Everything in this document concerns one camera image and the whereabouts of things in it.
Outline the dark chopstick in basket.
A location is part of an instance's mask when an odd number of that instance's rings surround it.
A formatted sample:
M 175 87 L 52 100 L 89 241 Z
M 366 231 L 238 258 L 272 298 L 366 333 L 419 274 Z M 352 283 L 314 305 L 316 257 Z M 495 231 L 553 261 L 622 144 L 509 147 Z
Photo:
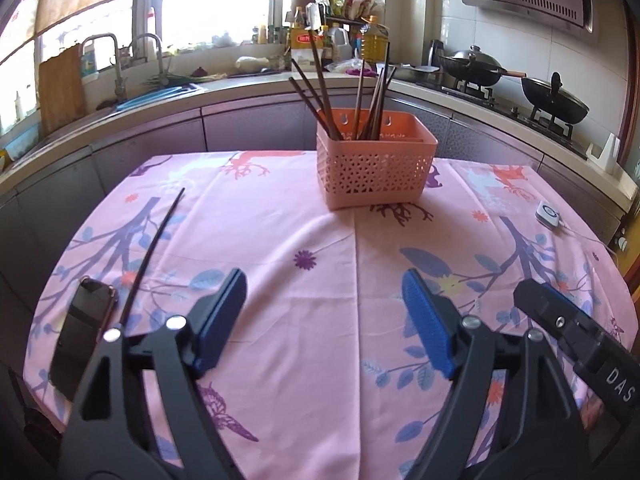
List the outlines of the dark chopstick in basket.
M 299 84 L 293 77 L 288 78 L 288 82 L 294 88 L 295 92 L 302 99 L 308 110 L 311 111 L 311 114 L 314 115 L 318 124 L 324 129 L 326 134 L 330 139 L 333 139 L 333 134 L 330 129 L 329 123 L 326 121 L 326 118 L 311 104 L 311 100 L 306 96 L 305 92 L 303 92 L 302 88 L 299 87 Z
M 320 54 L 318 53 L 316 35 L 314 34 L 314 30 L 311 27 L 307 28 L 307 32 L 311 45 L 311 52 L 314 56 L 314 65 L 316 66 L 317 78 L 322 95 L 323 114 L 324 116 L 326 116 L 326 122 L 328 123 L 328 127 L 330 129 L 330 138 L 334 141 L 341 141 L 343 140 L 343 137 L 340 133 L 340 130 L 338 130 L 337 126 L 335 125 L 329 93 L 328 90 L 326 90 L 326 81 L 324 80 L 323 76 L 323 68 L 320 60 Z
M 314 102 L 316 102 L 316 104 L 314 104 L 314 107 L 324 116 L 322 95 L 317 92 L 317 90 L 311 84 L 310 80 L 308 79 L 304 71 L 300 68 L 299 64 L 294 60 L 294 58 L 291 58 L 291 64 L 295 68 L 296 72 L 299 74 L 300 80 L 303 81 L 306 87 L 306 91 L 314 99 Z

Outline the white knife holder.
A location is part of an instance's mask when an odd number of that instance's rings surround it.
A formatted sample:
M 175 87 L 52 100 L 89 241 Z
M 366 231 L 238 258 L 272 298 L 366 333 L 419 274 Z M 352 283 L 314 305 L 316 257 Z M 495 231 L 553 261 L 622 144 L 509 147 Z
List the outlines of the white knife holder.
M 596 167 L 602 174 L 615 174 L 617 168 L 617 156 L 620 152 L 620 138 L 610 133 L 604 147 L 598 154 L 593 153 L 594 145 L 590 144 L 586 151 L 587 160 L 591 166 Z

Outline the black smartphone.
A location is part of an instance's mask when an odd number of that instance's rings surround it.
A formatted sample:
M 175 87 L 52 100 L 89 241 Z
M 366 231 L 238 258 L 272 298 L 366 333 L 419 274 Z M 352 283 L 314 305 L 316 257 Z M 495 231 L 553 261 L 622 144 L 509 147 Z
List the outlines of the black smartphone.
M 73 402 L 82 375 L 118 303 L 112 285 L 84 276 L 68 306 L 58 335 L 49 378 L 66 400 Z

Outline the dark chopstick on table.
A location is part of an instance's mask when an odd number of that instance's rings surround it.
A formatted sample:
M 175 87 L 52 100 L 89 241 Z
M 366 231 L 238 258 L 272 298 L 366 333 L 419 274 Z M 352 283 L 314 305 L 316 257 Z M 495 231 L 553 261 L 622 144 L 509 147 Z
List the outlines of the dark chopstick on table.
M 136 277 L 134 278 L 134 282 L 131 285 L 129 295 L 128 295 L 126 301 L 125 301 L 124 306 L 122 307 L 122 313 L 120 314 L 120 317 L 119 317 L 119 320 L 118 320 L 118 325 L 123 330 L 127 326 L 131 310 L 134 307 L 134 300 L 136 299 L 137 292 L 138 292 L 138 290 L 139 290 L 139 288 L 140 288 L 140 286 L 142 284 L 142 281 L 143 281 L 143 278 L 144 278 L 144 274 L 145 274 L 146 270 L 148 270 L 148 266 L 149 266 L 149 264 L 151 262 L 153 252 L 155 252 L 155 248 L 156 248 L 158 242 L 160 241 L 160 238 L 164 234 L 166 226 L 168 226 L 169 220 L 174 215 L 174 212 L 177 209 L 178 203 L 180 203 L 180 200 L 182 199 L 182 196 L 183 196 L 184 192 L 186 192 L 186 189 L 182 188 L 179 191 L 179 193 L 178 193 L 177 197 L 175 198 L 174 202 L 169 207 L 168 211 L 165 214 L 165 217 L 163 218 L 162 222 L 160 222 L 160 225 L 158 226 L 158 228 L 156 230 L 156 233 L 155 233 L 154 237 L 152 238 L 151 243 L 149 244 L 148 249 L 146 250 L 146 253 L 145 253 L 145 255 L 144 255 L 143 259 L 142 259 L 142 263 L 140 264 L 140 268 L 137 270 Z

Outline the white plastic jug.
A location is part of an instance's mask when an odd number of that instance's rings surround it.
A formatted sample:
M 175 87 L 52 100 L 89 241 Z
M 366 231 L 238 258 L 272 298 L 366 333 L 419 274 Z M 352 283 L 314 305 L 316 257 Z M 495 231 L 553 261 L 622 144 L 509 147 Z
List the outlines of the white plastic jug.
M 333 23 L 329 28 L 329 37 L 332 42 L 332 58 L 334 62 L 342 62 L 352 57 L 352 46 L 348 32 L 340 23 Z

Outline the yellow labelled box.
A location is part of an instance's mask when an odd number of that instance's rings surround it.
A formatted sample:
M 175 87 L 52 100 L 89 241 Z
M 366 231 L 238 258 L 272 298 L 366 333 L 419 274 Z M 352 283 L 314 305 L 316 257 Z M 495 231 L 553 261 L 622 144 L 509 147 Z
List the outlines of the yellow labelled box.
M 303 72 L 314 72 L 321 66 L 323 38 L 311 34 L 304 28 L 290 29 L 290 48 L 292 62 Z

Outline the blue sink mat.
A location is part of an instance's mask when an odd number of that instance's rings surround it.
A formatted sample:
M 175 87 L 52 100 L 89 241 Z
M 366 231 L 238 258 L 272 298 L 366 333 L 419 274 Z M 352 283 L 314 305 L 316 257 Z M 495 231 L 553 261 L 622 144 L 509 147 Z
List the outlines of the blue sink mat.
M 142 94 L 126 102 L 122 102 L 115 107 L 116 112 L 126 112 L 134 108 L 145 106 L 158 101 L 174 98 L 175 96 L 183 96 L 184 94 L 201 91 L 197 84 L 183 84 L 178 87 L 165 88 Z

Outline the white gourd on counter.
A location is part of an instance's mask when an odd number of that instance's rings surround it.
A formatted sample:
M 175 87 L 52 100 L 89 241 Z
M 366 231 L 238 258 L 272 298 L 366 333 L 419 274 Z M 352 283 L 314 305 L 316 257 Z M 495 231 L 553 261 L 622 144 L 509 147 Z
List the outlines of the white gourd on counter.
M 270 69 L 268 58 L 255 58 L 254 56 L 243 55 L 236 59 L 234 66 L 239 73 L 254 74 Z

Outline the gas stove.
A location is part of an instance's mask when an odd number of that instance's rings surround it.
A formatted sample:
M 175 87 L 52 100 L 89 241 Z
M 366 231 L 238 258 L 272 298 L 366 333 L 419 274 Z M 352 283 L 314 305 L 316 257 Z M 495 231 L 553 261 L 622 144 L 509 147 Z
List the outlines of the gas stove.
M 533 105 L 528 100 L 524 107 L 517 106 L 506 99 L 500 98 L 500 96 L 495 96 L 494 89 L 491 87 L 480 87 L 477 84 L 469 84 L 466 81 L 456 80 L 452 86 L 425 81 L 419 82 L 419 86 L 488 108 L 488 110 L 510 118 L 514 122 L 535 130 L 557 144 L 561 144 L 563 148 L 582 159 L 587 159 L 586 149 L 573 139 L 574 125 L 567 125 L 558 118 L 552 119 L 549 114 L 544 112 L 538 112 L 535 116 L 532 116 Z

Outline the wooden cutting board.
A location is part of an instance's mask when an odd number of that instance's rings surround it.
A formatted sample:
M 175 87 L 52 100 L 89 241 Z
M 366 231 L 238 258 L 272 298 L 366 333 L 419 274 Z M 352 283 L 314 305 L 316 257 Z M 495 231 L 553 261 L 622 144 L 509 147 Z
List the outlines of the wooden cutting board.
M 43 136 L 85 116 L 87 105 L 81 82 L 79 44 L 39 65 L 38 98 Z

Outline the orange perforated utensil basket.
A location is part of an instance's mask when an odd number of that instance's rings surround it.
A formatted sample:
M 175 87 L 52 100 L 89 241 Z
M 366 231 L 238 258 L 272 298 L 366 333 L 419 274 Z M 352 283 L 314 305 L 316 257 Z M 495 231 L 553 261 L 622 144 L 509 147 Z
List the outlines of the orange perforated utensil basket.
M 416 116 L 382 114 L 378 140 L 355 140 L 355 111 L 336 108 L 339 141 L 317 126 L 317 174 L 320 193 L 331 210 L 408 203 L 418 200 L 438 148 L 438 140 Z

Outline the pink floral tablecloth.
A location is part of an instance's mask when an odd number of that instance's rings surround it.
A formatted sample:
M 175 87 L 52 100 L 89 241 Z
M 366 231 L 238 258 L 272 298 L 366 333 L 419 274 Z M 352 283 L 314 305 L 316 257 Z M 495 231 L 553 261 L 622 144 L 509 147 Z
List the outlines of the pink floral tablecloth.
M 547 281 L 631 347 L 638 321 L 615 263 L 527 166 L 439 159 L 413 203 L 332 211 L 311 152 L 155 156 L 126 174 L 72 236 L 38 301 L 23 368 L 55 426 L 70 404 L 49 370 L 78 281 L 126 300 L 179 191 L 134 300 L 129 333 L 190 310 L 239 268 L 248 295 L 200 383 L 250 479 L 399 479 L 430 435 L 448 382 L 402 303 L 405 270 L 494 330 L 529 320 L 512 292 Z M 544 200 L 562 228 L 535 218 Z

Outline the black lidded pot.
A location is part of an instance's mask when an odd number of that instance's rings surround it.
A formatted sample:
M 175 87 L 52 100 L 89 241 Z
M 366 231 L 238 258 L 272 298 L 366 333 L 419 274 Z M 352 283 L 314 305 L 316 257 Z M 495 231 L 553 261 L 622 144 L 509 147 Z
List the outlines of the black lidded pot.
M 589 107 L 563 88 L 558 72 L 553 72 L 549 81 L 537 78 L 523 78 L 522 88 L 526 99 L 533 105 L 532 116 L 538 112 L 558 118 L 567 125 L 582 122 L 589 113 Z

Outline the chrome faucet left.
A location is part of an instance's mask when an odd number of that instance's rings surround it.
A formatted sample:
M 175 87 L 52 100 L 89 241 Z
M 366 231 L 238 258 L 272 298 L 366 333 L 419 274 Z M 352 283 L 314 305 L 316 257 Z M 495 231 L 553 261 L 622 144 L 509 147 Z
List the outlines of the chrome faucet left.
M 127 99 L 126 82 L 122 74 L 122 57 L 120 56 L 120 47 L 115 34 L 112 32 L 104 32 L 103 34 L 91 35 L 80 44 L 80 58 L 86 56 L 88 44 L 96 44 L 99 40 L 108 39 L 111 41 L 111 53 L 102 55 L 102 60 L 96 64 L 96 70 L 105 72 L 106 70 L 114 70 L 114 95 L 117 102 L 122 103 Z

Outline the snack packets on shelf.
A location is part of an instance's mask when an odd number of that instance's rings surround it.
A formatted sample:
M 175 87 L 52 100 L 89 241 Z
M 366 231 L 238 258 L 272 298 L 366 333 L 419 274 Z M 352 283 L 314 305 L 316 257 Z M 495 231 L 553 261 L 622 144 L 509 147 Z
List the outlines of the snack packets on shelf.
M 368 22 L 372 16 L 382 18 L 384 0 L 314 0 L 326 22 Z

